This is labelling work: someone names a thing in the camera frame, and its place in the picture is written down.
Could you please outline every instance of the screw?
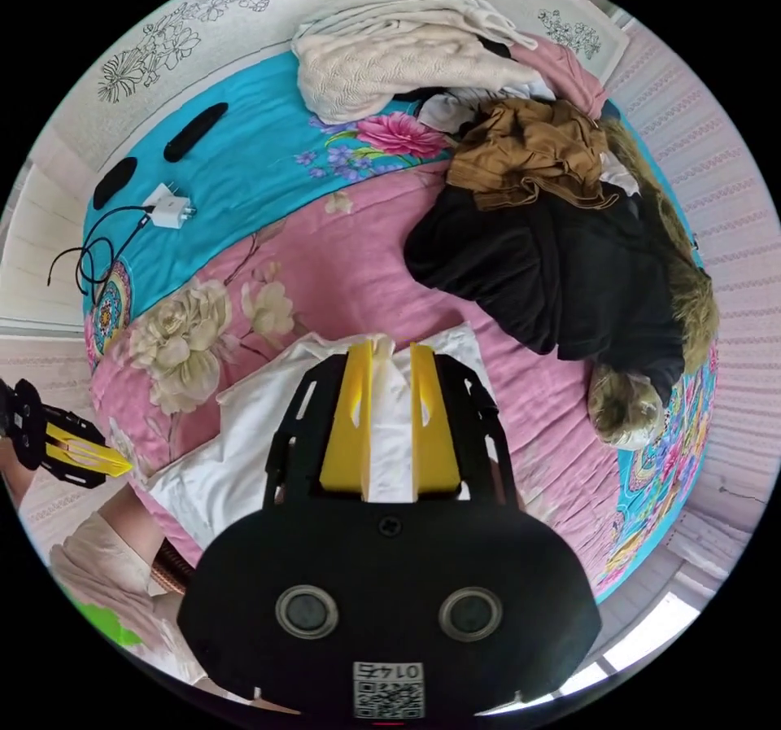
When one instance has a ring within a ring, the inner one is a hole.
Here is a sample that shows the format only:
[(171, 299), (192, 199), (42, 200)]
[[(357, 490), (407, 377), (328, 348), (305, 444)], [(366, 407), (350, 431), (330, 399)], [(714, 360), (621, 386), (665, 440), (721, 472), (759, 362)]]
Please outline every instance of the screw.
[(378, 527), (380, 534), (385, 537), (396, 537), (401, 534), (401, 521), (395, 516), (385, 516)]

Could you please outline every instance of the striped wallpaper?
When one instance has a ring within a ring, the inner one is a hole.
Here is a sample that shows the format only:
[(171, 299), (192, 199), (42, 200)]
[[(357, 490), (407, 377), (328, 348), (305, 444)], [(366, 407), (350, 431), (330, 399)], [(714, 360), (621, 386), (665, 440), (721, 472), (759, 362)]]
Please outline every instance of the striped wallpaper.
[(748, 148), (691, 69), (638, 23), (607, 83), (683, 206), (722, 314), (709, 443), (687, 507), (752, 531), (781, 463), (781, 225)]

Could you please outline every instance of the cream flower print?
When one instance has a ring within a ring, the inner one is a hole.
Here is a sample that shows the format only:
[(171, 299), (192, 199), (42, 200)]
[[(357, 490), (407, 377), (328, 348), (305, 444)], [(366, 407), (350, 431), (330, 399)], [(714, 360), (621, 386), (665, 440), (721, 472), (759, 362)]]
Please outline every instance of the cream flower print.
[(238, 339), (227, 333), (230, 297), (219, 280), (192, 279), (137, 322), (129, 355), (152, 380), (150, 402), (165, 415), (192, 413), (216, 391), (220, 361), (231, 361)]
[(255, 297), (251, 295), (250, 284), (242, 285), (242, 311), (249, 320), (252, 331), (264, 337), (275, 347), (274, 335), (289, 334), (294, 326), (293, 302), (285, 296), (281, 282), (266, 282)]
[(325, 202), (325, 214), (327, 215), (334, 215), (337, 212), (349, 215), (351, 211), (352, 199), (343, 190), (332, 193)]
[(116, 420), (112, 417), (108, 419), (109, 434), (106, 442), (109, 447), (121, 453), (132, 465), (133, 470), (146, 474), (150, 468), (149, 461), (144, 456), (139, 456), (133, 446), (130, 438), (120, 429)]

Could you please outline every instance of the black jacket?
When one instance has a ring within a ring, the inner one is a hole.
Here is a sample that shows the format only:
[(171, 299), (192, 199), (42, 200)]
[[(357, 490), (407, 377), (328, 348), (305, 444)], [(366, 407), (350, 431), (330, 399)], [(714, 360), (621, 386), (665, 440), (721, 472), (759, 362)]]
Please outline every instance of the black jacket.
[(476, 302), (530, 350), (645, 374), (666, 405), (683, 341), (665, 240), (639, 197), (619, 192), (602, 210), (542, 193), (530, 206), (480, 212), (469, 190), (448, 186), (404, 260), (418, 282)]

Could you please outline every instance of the white knit blanket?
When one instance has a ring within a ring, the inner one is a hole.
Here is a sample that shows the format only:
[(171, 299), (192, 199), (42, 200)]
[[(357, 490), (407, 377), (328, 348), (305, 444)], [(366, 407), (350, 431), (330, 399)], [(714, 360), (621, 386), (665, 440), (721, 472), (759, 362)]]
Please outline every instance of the white knit blanket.
[(532, 68), (485, 49), (478, 35), (537, 46), (483, 0), (347, 0), (312, 15), (291, 49), (307, 108), (334, 125), (376, 114), (395, 94), (421, 87), (498, 92), (541, 81)]

